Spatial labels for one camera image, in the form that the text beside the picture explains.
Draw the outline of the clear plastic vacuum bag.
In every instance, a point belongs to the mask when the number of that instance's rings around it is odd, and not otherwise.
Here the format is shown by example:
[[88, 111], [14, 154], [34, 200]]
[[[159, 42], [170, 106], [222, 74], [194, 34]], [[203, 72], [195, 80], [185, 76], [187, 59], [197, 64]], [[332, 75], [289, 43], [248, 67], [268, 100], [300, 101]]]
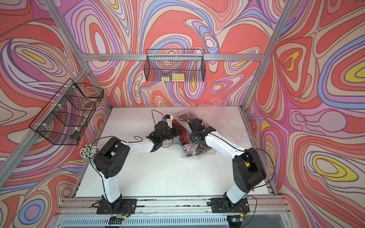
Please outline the clear plastic vacuum bag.
[[213, 114], [207, 105], [186, 107], [173, 113], [173, 125], [177, 126], [183, 159], [221, 154], [231, 158], [231, 149], [224, 138], [211, 126], [205, 117]]

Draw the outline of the red black plaid shirt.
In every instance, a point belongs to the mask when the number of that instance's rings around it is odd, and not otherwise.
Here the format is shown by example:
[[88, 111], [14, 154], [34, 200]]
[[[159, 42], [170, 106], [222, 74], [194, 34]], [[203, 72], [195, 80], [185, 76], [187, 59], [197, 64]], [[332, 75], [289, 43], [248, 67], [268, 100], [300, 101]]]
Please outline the red black plaid shirt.
[[197, 157], [207, 151], [207, 146], [193, 143], [191, 134], [188, 133], [189, 130], [183, 125], [190, 121], [192, 121], [192, 119], [186, 115], [181, 115], [178, 120], [172, 121], [172, 126], [178, 132], [179, 141], [182, 146], [182, 158]]

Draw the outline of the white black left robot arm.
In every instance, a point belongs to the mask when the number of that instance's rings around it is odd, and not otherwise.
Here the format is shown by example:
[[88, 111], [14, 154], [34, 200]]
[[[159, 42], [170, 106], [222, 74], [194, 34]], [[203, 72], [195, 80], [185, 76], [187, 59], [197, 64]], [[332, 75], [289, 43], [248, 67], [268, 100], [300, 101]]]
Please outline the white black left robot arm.
[[146, 140], [127, 142], [115, 136], [110, 137], [93, 158], [96, 170], [102, 177], [104, 199], [112, 204], [121, 198], [117, 175], [129, 154], [155, 152], [163, 146], [163, 142], [173, 140], [180, 134], [180, 126], [177, 123], [159, 121]]

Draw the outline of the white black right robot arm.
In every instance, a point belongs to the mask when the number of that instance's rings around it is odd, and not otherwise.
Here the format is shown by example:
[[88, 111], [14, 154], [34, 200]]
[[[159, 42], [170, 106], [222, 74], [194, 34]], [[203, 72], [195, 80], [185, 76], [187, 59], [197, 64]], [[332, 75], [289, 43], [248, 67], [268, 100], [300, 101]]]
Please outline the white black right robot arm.
[[256, 149], [235, 145], [213, 127], [205, 127], [201, 119], [193, 119], [188, 125], [192, 130], [193, 140], [215, 149], [232, 162], [234, 185], [223, 195], [225, 207], [235, 207], [247, 193], [267, 178], [261, 156]]

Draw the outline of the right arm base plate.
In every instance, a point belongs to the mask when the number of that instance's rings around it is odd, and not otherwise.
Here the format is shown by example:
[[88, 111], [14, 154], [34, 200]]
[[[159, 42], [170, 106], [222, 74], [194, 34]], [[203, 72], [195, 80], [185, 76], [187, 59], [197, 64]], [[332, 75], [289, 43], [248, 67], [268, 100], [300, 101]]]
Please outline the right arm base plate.
[[207, 205], [211, 207], [212, 213], [240, 213], [245, 215], [250, 212], [248, 201], [245, 198], [237, 203], [231, 203], [228, 198], [211, 198]]

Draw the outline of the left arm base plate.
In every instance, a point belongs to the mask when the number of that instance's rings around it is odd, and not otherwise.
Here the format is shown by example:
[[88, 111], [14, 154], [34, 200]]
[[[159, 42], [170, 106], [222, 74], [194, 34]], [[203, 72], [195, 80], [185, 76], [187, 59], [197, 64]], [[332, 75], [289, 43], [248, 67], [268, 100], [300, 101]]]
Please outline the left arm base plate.
[[122, 199], [119, 198], [113, 203], [102, 198], [97, 207], [98, 215], [132, 215], [136, 210], [137, 199]]

